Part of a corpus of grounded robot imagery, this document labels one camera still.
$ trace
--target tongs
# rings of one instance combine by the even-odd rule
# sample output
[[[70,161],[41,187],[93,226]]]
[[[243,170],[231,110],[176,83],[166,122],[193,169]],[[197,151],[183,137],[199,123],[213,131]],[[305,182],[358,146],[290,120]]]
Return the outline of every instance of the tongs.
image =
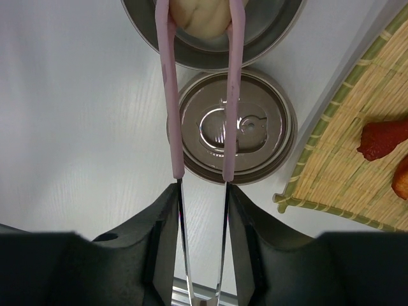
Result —
[[[179,90],[174,57],[174,38],[177,26],[171,17],[169,0],[157,0],[156,3],[156,28],[161,69],[163,72],[164,95],[168,113],[168,131],[173,177],[178,185],[178,209],[180,212],[180,227],[184,265],[186,270],[187,289],[191,305],[218,305],[221,294],[222,272],[224,268],[224,255],[226,245],[226,232],[228,222],[228,201],[230,184],[234,178],[235,154],[237,148],[237,108],[240,95],[241,65],[244,51],[245,10],[242,0],[229,0],[231,11],[231,24],[227,28],[229,38],[229,66],[227,79],[226,123],[224,135],[224,159],[222,177],[225,181],[224,217],[222,224],[221,261],[219,266],[218,283],[215,297],[203,302],[195,297],[189,260],[187,238],[187,224],[183,196],[184,154],[182,145],[181,121],[179,110]]]

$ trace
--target stainless steel bowl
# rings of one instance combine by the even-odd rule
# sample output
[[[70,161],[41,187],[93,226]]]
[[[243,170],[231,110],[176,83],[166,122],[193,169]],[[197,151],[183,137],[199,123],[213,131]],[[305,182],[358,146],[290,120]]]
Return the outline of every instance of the stainless steel bowl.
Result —
[[[252,64],[287,33],[305,0],[249,0],[245,8],[243,66]],[[156,0],[122,0],[127,15],[143,39],[157,51]],[[228,37],[199,40],[179,29],[174,42],[176,62],[201,71],[228,68]]]

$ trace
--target bamboo mat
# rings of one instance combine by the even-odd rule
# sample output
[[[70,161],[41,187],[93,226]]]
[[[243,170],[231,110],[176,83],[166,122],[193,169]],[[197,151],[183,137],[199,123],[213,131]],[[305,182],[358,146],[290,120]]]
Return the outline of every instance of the bamboo mat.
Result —
[[[314,128],[278,211],[320,210],[384,231],[408,231],[408,201],[391,188],[408,141],[368,162],[356,151],[370,121],[408,115],[408,5],[374,41],[344,80]]]

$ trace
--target can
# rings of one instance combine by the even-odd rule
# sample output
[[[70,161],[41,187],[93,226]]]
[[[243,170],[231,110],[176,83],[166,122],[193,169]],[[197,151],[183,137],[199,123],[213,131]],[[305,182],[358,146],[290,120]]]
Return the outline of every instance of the can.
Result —
[[[200,73],[179,92],[186,168],[222,184],[227,73]],[[237,118],[233,184],[250,184],[277,171],[297,136],[295,111],[270,76],[243,69]]]

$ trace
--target metal bowl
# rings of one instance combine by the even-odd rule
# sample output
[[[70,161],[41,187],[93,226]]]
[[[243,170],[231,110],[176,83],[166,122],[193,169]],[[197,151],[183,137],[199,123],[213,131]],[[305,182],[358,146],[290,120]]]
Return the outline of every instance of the metal bowl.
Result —
[[[249,0],[245,8],[243,66],[252,64],[287,33],[305,0]],[[122,0],[134,27],[158,50],[154,9],[156,0]],[[179,29],[174,41],[175,60],[184,67],[201,71],[228,68],[228,37],[200,40]]]
[[[200,73],[179,94],[185,165],[218,184],[223,183],[226,83],[225,72]],[[250,184],[277,171],[296,134],[295,111],[284,91],[270,76],[243,69],[233,183]]]

